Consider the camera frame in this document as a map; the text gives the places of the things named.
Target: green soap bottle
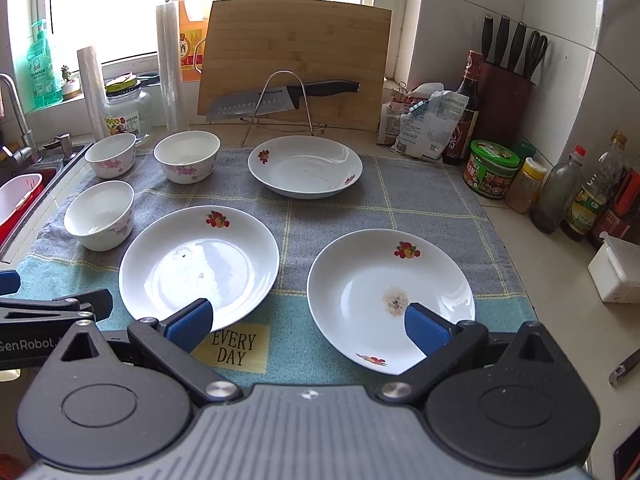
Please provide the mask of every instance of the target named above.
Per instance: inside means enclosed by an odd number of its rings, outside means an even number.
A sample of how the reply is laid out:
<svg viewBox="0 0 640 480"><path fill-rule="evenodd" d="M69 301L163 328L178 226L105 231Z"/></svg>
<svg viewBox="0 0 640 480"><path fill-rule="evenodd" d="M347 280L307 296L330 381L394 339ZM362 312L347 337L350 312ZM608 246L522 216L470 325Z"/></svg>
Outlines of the green soap bottle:
<svg viewBox="0 0 640 480"><path fill-rule="evenodd" d="M36 108L44 108L62 101L62 78L47 31L47 20L39 20L31 27L33 44L27 50L31 88Z"/></svg>

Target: cutting board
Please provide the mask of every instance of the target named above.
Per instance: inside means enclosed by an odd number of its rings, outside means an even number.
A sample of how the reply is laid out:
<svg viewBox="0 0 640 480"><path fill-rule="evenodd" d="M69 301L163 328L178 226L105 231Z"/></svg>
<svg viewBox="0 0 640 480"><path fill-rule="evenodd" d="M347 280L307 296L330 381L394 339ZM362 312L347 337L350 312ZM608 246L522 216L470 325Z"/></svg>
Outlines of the cutting board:
<svg viewBox="0 0 640 480"><path fill-rule="evenodd" d="M277 70L291 70L305 83L350 79L357 93L309 97L311 120L377 131L391 11L320 0L221 0L213 2L202 63L198 115L216 97L262 90ZM270 87L298 83L277 75ZM305 122L299 110L270 119Z"/></svg>

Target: beige countertop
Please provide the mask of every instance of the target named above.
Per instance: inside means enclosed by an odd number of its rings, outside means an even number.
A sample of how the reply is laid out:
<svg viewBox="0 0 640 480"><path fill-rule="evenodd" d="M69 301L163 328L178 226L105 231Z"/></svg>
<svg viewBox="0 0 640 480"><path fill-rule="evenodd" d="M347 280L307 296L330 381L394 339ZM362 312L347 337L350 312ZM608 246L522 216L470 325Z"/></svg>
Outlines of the beige countertop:
<svg viewBox="0 0 640 480"><path fill-rule="evenodd" d="M244 124L191 127L192 130L198 128L217 134L226 149L240 147L246 131ZM290 128L297 131L287 133L268 128L273 126L254 127L246 147L257 146L283 134L308 134L304 126ZM164 136L164 128L155 128L149 142L141 148L153 147ZM329 128L324 136L339 140L361 154L401 156L375 145L376 134L370 132ZM83 166L78 164L74 174L58 186L55 197L41 206L40 214L34 215L36 219L30 227L36 234L86 174L88 168ZM479 202L502 239L538 318L568 355L600 407L600 433L591 453L592 474L600 480L612 479L611 455L640 423L640 370L632 372L616 388L610 386L607 379L613 368L640 347L640 305L603 304L600 301L587 270L595 249L586 241L576 243L560 231L551 236L544 235L533 227L527 216L512 211L502 201L479 197ZM33 239L28 234L19 237L10 251L11 259L5 265L15 267ZM26 380L14 382L27 383ZM5 392L11 389L14 400L19 398L18 384L10 384L0 383L0 412L9 409L4 402ZM4 413L0 413L0 420L5 420ZM3 441L5 439L0 438L0 452Z"/></svg>

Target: white plate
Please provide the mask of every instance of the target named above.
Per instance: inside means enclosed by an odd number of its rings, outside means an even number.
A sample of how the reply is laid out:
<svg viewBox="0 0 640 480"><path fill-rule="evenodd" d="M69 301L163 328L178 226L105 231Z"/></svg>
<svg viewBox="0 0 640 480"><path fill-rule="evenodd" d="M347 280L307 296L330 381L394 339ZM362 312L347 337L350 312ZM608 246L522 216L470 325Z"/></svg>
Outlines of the white plate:
<svg viewBox="0 0 640 480"><path fill-rule="evenodd" d="M213 332L260 304L279 264L275 238L253 216L217 205L190 207L156 220L133 240L120 265L120 295L135 319L164 319L207 298Z"/></svg>
<svg viewBox="0 0 640 480"><path fill-rule="evenodd" d="M452 323L475 319L471 287L443 251L390 229L344 235L325 247L306 281L311 315L337 350L355 363L398 375L424 354L404 331L414 301Z"/></svg>
<svg viewBox="0 0 640 480"><path fill-rule="evenodd" d="M272 191L290 198L326 198L352 186L362 161L351 148L312 136L278 137L249 155L249 171Z"/></svg>

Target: white bowl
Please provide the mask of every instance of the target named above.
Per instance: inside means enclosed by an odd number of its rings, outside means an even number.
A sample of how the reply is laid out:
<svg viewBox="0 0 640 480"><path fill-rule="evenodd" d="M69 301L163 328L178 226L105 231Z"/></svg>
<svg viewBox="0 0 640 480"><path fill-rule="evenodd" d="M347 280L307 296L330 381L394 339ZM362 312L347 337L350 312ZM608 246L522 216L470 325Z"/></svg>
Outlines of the white bowl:
<svg viewBox="0 0 640 480"><path fill-rule="evenodd" d="M340 142L312 136L268 140L249 155L249 171L272 191L290 198L326 198L355 184L362 161Z"/></svg>
<svg viewBox="0 0 640 480"><path fill-rule="evenodd" d="M136 136L116 134L99 140L86 150L86 160L100 178L115 178L129 171L136 155Z"/></svg>
<svg viewBox="0 0 640 480"><path fill-rule="evenodd" d="M404 330L417 302L457 323L474 320L471 287L443 251L391 229L344 235L313 262L306 296L320 332L355 363L399 375L424 359Z"/></svg>
<svg viewBox="0 0 640 480"><path fill-rule="evenodd" d="M121 180L91 186L66 210L66 231L91 251L119 246L133 229L133 196L133 188Z"/></svg>
<svg viewBox="0 0 640 480"><path fill-rule="evenodd" d="M262 302L279 265L278 244L262 222L231 207L201 205L170 213L142 231L122 259L118 283L134 319L164 319L207 298L213 332Z"/></svg>
<svg viewBox="0 0 640 480"><path fill-rule="evenodd" d="M161 140L154 149L166 177L176 184L193 184L207 178L220 149L220 139L209 132L180 132Z"/></svg>

